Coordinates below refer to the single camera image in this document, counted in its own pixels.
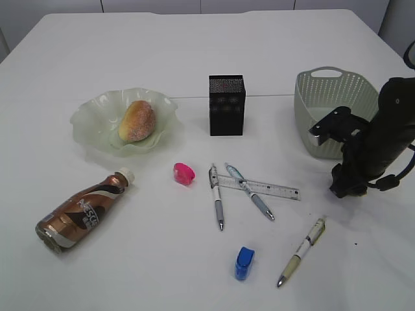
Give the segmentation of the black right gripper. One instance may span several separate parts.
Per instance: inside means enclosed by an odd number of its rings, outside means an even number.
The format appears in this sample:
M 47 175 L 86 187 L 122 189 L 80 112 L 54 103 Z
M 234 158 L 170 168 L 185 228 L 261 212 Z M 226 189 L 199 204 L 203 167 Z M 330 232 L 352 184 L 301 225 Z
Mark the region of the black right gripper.
M 342 163 L 331 171 L 330 191 L 338 198 L 363 196 L 367 193 L 367 183 L 376 176 L 375 153 L 366 142 L 370 131 L 358 131 L 356 136 L 345 132 L 331 134 L 331 138 L 343 143 Z

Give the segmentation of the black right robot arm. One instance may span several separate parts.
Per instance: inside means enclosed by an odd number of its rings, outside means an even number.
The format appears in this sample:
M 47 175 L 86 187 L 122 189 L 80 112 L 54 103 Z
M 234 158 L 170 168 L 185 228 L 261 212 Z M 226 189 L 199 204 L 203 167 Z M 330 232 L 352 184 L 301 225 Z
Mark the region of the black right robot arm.
M 343 161 L 332 169 L 330 191 L 336 197 L 397 187 L 414 168 L 414 159 L 397 175 L 384 173 L 405 149 L 414 149 L 414 79 L 391 78 L 379 93 L 378 112 L 370 122 L 348 114 L 329 134 L 344 143 Z

